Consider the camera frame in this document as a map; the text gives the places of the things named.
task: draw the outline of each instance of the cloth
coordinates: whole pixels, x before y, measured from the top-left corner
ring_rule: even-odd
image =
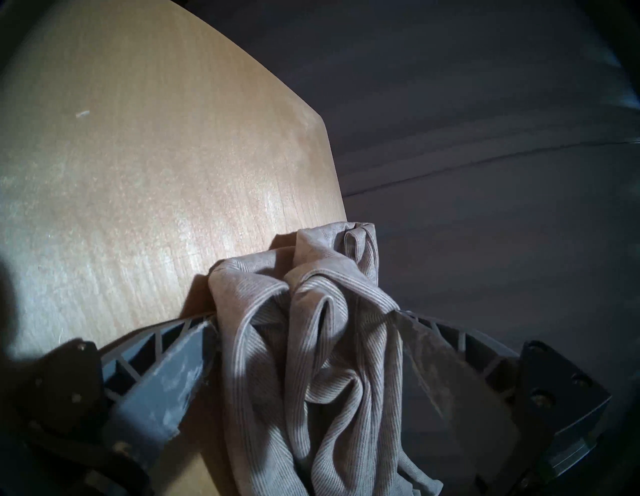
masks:
[[[242,496],[440,492],[401,450],[398,306],[378,288],[372,224],[299,230],[295,246],[220,262],[209,288]]]

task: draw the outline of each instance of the wood grain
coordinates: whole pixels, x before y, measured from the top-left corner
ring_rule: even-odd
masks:
[[[202,310],[217,260],[345,220],[320,117],[169,0],[58,2],[5,69],[3,360]],[[235,491],[220,405],[200,392],[161,492]]]

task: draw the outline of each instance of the wooden table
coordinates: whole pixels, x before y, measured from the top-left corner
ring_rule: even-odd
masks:
[[[2,74],[5,362],[205,310],[217,260],[344,219],[320,117],[169,0],[58,2]],[[225,463],[206,391],[169,492],[212,493]]]

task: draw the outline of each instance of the striped fabric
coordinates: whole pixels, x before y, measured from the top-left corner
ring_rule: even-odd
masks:
[[[295,246],[224,260],[209,287],[242,496],[440,492],[400,446],[398,307],[378,288],[372,224],[300,230]]]

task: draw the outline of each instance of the crumpled towel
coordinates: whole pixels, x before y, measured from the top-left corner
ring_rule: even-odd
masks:
[[[440,492],[400,446],[398,306],[378,288],[372,224],[301,229],[295,246],[220,262],[209,288],[242,496]]]

